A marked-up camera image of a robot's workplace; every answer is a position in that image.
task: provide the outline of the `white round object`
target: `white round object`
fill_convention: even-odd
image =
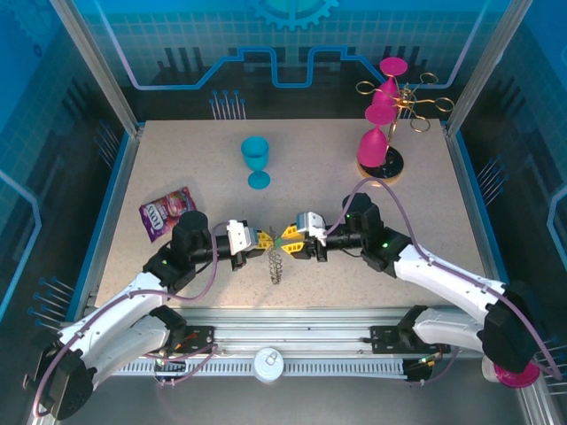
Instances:
[[[284,358],[278,350],[263,348],[254,357],[254,376],[262,383],[272,383],[284,372]]]
[[[498,377],[494,371],[494,363],[486,356],[482,358],[482,375],[490,383],[498,383]]]

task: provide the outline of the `gear logo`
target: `gear logo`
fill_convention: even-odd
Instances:
[[[330,16],[330,8],[338,6],[338,0],[252,0],[256,18],[264,18],[266,24],[276,24],[294,31],[307,29],[309,24],[319,25],[319,18]]]

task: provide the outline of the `blue panel wall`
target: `blue panel wall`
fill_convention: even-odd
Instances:
[[[40,282],[76,284],[123,130],[49,2],[0,1],[0,64],[0,422],[15,424],[30,338],[67,309]]]
[[[550,308],[567,297],[567,27],[552,9],[567,4],[533,3],[462,128],[510,277]]]
[[[81,0],[78,7],[138,119],[212,119],[208,101],[222,89],[241,91],[248,118],[276,119],[362,116],[369,100],[354,84],[382,80],[377,65],[389,56],[409,63],[401,81],[432,72],[439,83],[429,89],[457,98],[508,3]]]

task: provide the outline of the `beige speckled table surface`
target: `beige speckled table surface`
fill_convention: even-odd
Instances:
[[[165,243],[150,243],[138,207],[186,185],[198,209],[213,224],[247,219],[259,229],[281,233],[296,214],[314,211],[331,224],[341,200],[361,179],[355,155],[366,120],[204,120],[149,121],[136,155],[118,225],[97,295],[97,305],[126,286]],[[254,190],[240,143],[250,135],[270,142],[266,171],[272,182]],[[404,157],[405,169],[392,185],[427,249],[474,273],[483,269],[449,158],[441,126],[431,122],[416,133],[399,124],[392,145]],[[386,226],[406,233],[400,213],[384,190],[363,188],[380,207]],[[219,265],[214,286],[198,306],[211,307],[389,307],[444,305],[442,298],[415,285],[378,274],[361,259],[329,252],[328,263],[294,260],[282,252],[283,279],[272,285],[267,256],[253,259],[232,273]],[[181,294],[200,291],[208,272]]]

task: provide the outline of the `purple snack package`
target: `purple snack package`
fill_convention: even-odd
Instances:
[[[183,213],[197,208],[189,189],[184,187],[140,206],[142,223],[153,242],[174,228]]]

